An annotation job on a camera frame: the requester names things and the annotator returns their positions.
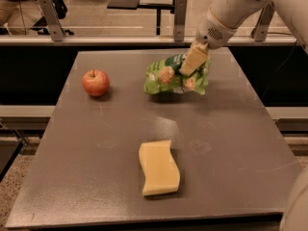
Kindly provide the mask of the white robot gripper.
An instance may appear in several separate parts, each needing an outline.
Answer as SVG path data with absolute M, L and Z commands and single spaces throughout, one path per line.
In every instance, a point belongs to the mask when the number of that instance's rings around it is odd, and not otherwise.
M 184 76 L 192 75 L 209 59 L 209 49 L 225 46 L 237 32 L 239 20 L 230 13 L 220 14 L 209 9 L 202 17 L 196 29 L 195 43 L 186 54 L 179 72 Z

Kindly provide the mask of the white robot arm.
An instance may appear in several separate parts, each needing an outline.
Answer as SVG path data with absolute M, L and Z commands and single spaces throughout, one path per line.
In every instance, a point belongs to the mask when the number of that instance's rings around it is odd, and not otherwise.
M 243 22 L 271 5 L 304 50 L 308 46 L 308 0 L 213 0 L 203 14 L 195 40 L 179 69 L 190 76 L 208 59 L 208 49 L 225 46 Z

